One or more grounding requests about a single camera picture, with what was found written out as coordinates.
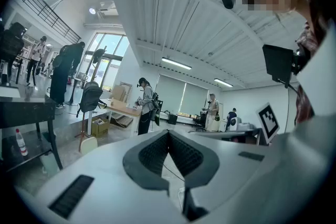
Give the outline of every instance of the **railing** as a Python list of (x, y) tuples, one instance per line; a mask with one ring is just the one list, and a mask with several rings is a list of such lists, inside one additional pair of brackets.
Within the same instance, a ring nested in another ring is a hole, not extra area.
[(43, 0), (22, 0), (31, 8), (37, 16), (42, 18), (49, 26), (59, 34), (64, 36), (71, 43), (77, 43), (80, 40), (75, 31), (73, 31)]

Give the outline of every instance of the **plaid shirt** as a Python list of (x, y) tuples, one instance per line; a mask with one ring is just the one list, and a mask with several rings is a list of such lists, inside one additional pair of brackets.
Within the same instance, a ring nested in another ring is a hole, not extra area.
[[(319, 44), (315, 38), (315, 35), (310, 30), (309, 24), (307, 22), (305, 23), (304, 29), (296, 42), (299, 46), (303, 46), (310, 51), (310, 57), (313, 57), (319, 48)], [(298, 92), (299, 94), (296, 99), (296, 123), (306, 121), (314, 115), (313, 108), (311, 107), (309, 99), (301, 85), (299, 85)]]

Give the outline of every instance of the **white table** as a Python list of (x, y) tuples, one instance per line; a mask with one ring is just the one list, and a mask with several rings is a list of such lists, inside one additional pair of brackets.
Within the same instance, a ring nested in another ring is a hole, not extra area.
[[(102, 99), (102, 101), (107, 104), (107, 107), (105, 109), (109, 110), (108, 115), (109, 121), (111, 121), (112, 112), (133, 118), (131, 125), (131, 136), (134, 136), (134, 133), (138, 128), (142, 109), (140, 107), (138, 109), (128, 108), (126, 103), (121, 102), (119, 100), (114, 100), (113, 105), (111, 105), (110, 99)], [(92, 111), (89, 112), (88, 135), (91, 135), (91, 125), (92, 125)]]

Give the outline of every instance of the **cardboard box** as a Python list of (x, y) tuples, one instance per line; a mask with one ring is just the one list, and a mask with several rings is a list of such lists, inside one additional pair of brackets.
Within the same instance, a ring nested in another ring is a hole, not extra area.
[[(101, 119), (104, 121), (103, 124), (94, 123), (97, 119)], [(101, 117), (92, 118), (92, 125), (91, 125), (91, 134), (95, 137), (101, 137), (103, 135), (107, 135), (109, 131), (110, 122), (107, 119)]]

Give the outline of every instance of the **white bottle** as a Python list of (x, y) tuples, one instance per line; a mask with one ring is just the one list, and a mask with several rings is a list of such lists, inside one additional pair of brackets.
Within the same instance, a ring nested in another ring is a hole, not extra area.
[(22, 156), (26, 156), (28, 154), (28, 151), (26, 149), (25, 141), (23, 140), (19, 129), (16, 129), (16, 142), (20, 148)]

